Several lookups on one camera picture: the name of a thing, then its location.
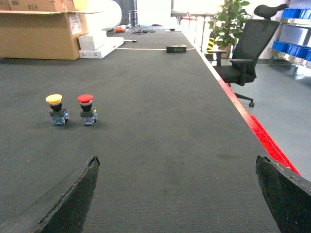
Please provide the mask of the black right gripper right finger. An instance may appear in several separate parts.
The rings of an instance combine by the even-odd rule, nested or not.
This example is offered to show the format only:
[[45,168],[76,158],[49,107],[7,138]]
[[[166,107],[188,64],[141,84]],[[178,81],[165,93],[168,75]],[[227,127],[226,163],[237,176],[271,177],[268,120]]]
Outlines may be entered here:
[[311,183],[267,156],[256,159],[256,174],[268,208],[282,233],[311,231]]

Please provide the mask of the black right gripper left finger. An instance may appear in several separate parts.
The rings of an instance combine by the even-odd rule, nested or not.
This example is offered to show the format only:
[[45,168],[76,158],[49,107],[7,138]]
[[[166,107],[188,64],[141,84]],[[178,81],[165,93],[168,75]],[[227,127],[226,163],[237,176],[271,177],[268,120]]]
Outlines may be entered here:
[[94,196],[100,161],[93,156],[29,207],[1,224],[2,233],[80,233]]

